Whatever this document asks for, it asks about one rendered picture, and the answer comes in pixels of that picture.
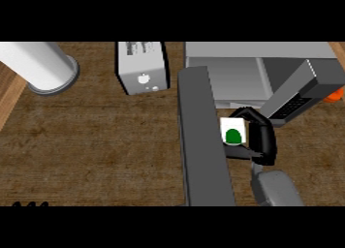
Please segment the white toaster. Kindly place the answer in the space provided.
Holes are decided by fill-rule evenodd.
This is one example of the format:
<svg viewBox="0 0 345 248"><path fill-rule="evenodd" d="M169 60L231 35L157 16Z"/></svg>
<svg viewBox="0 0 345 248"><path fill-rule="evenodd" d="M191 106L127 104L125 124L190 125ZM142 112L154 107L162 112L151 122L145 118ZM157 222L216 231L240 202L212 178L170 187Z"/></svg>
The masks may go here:
<svg viewBox="0 0 345 248"><path fill-rule="evenodd" d="M164 42L117 42L114 66L127 95L170 88Z"/></svg>

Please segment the orange fruit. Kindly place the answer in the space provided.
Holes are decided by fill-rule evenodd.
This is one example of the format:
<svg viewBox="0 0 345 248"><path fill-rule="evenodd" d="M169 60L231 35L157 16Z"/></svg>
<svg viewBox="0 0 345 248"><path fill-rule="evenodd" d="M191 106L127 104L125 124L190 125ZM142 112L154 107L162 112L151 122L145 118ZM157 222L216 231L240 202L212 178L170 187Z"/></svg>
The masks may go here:
<svg viewBox="0 0 345 248"><path fill-rule="evenodd" d="M344 89L339 88L324 99L326 103L336 103L344 97Z"/></svg>

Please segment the grey microwave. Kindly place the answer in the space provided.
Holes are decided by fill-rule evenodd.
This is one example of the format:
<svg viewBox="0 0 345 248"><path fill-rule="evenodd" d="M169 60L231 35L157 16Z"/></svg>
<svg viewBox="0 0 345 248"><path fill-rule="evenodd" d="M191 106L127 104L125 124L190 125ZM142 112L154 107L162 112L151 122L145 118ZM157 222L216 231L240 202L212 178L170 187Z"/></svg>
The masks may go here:
<svg viewBox="0 0 345 248"><path fill-rule="evenodd" d="M277 127L345 86L327 42L187 42L185 65L207 69L216 107L253 107Z"/></svg>

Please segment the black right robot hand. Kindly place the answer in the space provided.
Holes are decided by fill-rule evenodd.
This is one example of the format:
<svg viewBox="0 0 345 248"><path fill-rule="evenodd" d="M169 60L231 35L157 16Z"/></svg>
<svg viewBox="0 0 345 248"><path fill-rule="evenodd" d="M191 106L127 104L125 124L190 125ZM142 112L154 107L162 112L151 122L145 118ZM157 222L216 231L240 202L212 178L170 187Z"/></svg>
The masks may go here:
<svg viewBox="0 0 345 248"><path fill-rule="evenodd" d="M258 165L273 166L278 155L277 136L273 122L252 107L236 110L231 117L241 117L249 122L249 146L227 143L225 154L230 159L252 160Z"/></svg>

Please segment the white cylinder canister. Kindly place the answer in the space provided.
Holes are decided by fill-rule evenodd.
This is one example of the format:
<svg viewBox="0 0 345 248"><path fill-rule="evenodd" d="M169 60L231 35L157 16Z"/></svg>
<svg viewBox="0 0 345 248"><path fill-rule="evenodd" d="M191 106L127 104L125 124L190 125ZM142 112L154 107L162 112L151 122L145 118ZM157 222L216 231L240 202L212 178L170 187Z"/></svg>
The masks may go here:
<svg viewBox="0 0 345 248"><path fill-rule="evenodd" d="M79 62L56 42L0 42L0 61L42 96L65 92L80 75Z"/></svg>

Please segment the dark grey microwave door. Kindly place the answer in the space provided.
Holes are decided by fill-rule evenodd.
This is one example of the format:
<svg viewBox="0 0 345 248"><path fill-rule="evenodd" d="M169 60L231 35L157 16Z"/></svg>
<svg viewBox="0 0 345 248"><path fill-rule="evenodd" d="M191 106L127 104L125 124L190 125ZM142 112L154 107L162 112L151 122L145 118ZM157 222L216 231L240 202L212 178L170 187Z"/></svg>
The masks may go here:
<svg viewBox="0 0 345 248"><path fill-rule="evenodd" d="M187 206L236 206L206 67L179 72L178 100Z"/></svg>

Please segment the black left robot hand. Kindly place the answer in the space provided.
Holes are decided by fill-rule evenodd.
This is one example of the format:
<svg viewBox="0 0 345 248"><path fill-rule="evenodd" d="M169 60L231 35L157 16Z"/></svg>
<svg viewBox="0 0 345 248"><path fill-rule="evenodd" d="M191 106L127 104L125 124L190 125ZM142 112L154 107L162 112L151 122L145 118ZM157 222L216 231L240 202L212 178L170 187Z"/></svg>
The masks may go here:
<svg viewBox="0 0 345 248"><path fill-rule="evenodd" d="M22 203L19 202L19 201L16 201L15 203L14 203L14 205L12 206L15 206L15 207L21 207L22 206ZM49 204L49 202L48 201L45 201L45 202L42 202L40 204L37 204L36 203L36 201L31 201L28 204L27 204L27 207L36 207L36 206L51 206L51 204Z"/></svg>

